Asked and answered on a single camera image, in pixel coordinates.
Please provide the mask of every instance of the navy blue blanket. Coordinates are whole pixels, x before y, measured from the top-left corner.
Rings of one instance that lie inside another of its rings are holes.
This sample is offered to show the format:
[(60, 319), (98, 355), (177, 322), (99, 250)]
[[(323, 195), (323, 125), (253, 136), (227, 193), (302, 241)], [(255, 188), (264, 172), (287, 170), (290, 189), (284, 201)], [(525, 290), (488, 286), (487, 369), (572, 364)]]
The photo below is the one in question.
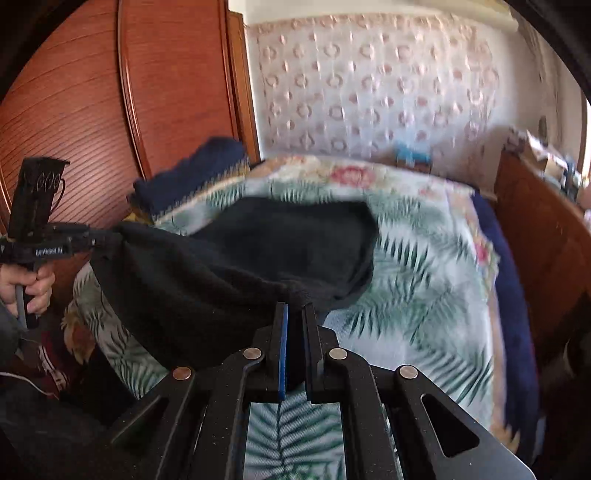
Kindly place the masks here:
[(246, 151), (239, 141), (211, 137), (174, 168), (150, 180), (136, 180), (131, 201), (155, 219), (247, 161)]
[(535, 443), (540, 398), (534, 345), (531, 339), (527, 304), (513, 255), (489, 203), (480, 195), (472, 197), (480, 228), (499, 255), (496, 295), (505, 344), (505, 421), (521, 438), (517, 455), (530, 463)]

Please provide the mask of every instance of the patterned wallpaper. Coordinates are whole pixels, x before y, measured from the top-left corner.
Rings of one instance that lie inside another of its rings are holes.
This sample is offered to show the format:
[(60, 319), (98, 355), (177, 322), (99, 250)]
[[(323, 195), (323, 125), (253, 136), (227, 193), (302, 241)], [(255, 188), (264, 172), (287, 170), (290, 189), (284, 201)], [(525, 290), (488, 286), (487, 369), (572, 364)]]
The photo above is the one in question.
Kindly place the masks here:
[(384, 160), (401, 142), (431, 153), (434, 174), (491, 182), (482, 164), (499, 74), (477, 27), (452, 15), (367, 14), (247, 32), (265, 158)]

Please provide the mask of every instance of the human hand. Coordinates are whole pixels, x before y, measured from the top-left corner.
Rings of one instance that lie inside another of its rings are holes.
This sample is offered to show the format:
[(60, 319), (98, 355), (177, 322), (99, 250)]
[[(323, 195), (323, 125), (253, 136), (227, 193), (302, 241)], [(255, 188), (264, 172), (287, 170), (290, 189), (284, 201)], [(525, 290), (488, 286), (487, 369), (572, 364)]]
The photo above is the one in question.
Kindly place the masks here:
[(27, 304), (28, 313), (42, 314), (49, 307), (51, 286), (55, 283), (53, 263), (43, 264), (35, 272), (19, 265), (0, 266), (0, 299), (15, 317), (18, 317), (16, 285), (23, 285), (25, 293), (33, 297)]

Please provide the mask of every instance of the floral bedspread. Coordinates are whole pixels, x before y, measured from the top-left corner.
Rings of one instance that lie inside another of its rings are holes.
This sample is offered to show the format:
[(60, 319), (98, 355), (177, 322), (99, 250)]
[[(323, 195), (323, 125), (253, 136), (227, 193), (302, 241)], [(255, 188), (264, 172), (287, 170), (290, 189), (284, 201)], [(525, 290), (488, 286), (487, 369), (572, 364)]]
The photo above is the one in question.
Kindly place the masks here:
[[(193, 233), (242, 196), (365, 200), (380, 233), (374, 277), (356, 304), (331, 312), (324, 326), (372, 365), (415, 365), (494, 431), (504, 411), (497, 258), (479, 231), (471, 194), (465, 186), (378, 164), (289, 157), (194, 199), (157, 227)], [(70, 307), (137, 398), (167, 374), (122, 326), (90, 265), (77, 277)], [(338, 405), (312, 406), (298, 391), (280, 406), (252, 406), (246, 478), (341, 479), (343, 458)]]

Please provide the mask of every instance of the wooden wardrobe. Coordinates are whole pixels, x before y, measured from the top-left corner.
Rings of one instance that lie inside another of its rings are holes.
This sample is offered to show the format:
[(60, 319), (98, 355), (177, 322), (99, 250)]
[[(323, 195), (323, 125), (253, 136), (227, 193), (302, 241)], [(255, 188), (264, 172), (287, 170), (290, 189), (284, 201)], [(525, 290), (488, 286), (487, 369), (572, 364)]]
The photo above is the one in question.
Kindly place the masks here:
[[(72, 162), (51, 220), (96, 228), (126, 216), (134, 180), (212, 135), (242, 140), (257, 160), (242, 18), (226, 0), (50, 3), (82, 4), (25, 59), (0, 103), (2, 233), (25, 157)], [(61, 303), (85, 259), (59, 262)]]

